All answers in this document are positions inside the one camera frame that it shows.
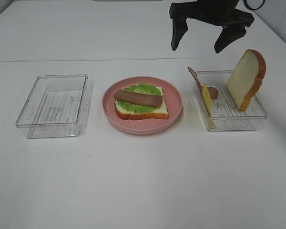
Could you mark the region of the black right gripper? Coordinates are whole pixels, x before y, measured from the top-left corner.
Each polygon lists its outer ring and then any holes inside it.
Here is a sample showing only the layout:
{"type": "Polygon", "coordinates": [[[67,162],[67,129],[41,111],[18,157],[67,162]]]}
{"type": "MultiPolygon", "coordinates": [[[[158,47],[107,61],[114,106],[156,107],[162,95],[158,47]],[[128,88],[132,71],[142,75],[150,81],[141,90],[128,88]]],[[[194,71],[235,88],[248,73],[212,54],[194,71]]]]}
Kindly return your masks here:
{"type": "Polygon", "coordinates": [[[237,0],[197,0],[184,3],[172,3],[169,9],[173,20],[171,48],[175,51],[188,31],[186,19],[196,19],[215,26],[227,26],[222,29],[214,49],[220,53],[229,44],[245,36],[244,26],[250,27],[254,21],[251,13],[236,9],[237,0]]]}

